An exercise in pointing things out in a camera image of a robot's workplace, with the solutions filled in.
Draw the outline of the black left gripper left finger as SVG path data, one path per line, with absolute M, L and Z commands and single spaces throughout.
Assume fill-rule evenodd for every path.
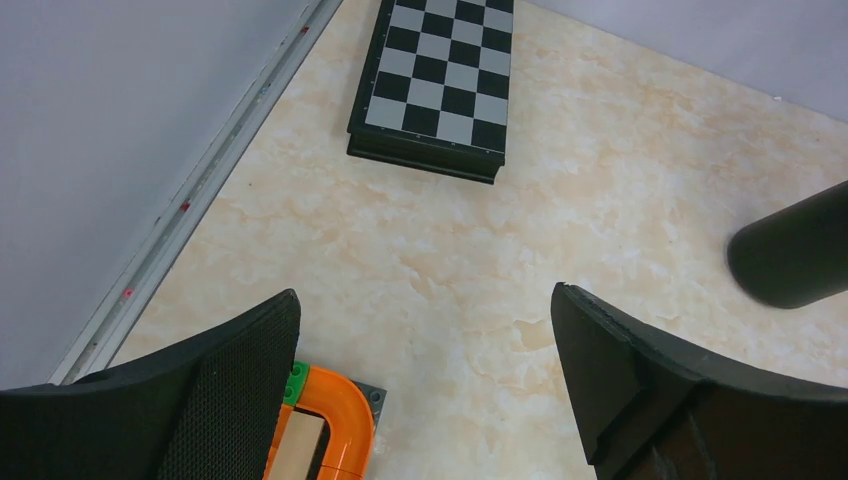
M 259 479 L 301 318 L 287 289 L 66 385 L 1 394 L 5 479 Z

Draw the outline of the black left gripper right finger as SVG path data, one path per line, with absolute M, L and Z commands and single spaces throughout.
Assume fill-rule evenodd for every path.
M 600 479 L 843 479 L 844 388 L 759 369 L 559 283 L 551 321 Z

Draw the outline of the black cylindrical vase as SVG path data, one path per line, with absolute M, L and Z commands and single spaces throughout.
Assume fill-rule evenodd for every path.
M 847 290 L 847 183 L 755 221 L 726 248 L 729 270 L 761 304 L 796 309 Z

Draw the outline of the orange curved toy track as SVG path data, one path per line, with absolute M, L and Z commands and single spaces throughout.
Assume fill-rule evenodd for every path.
M 266 479 L 363 479 L 387 392 L 297 361 L 285 387 Z

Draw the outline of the black grey chessboard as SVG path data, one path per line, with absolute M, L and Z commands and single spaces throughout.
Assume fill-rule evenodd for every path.
M 506 159 L 514 2 L 381 3 L 347 153 L 491 184 Z

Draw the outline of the aluminium frame rail left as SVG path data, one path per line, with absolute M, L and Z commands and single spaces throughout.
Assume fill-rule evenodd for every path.
M 48 381 L 68 384 L 107 368 L 341 5 L 310 1 L 190 175 L 161 213 Z

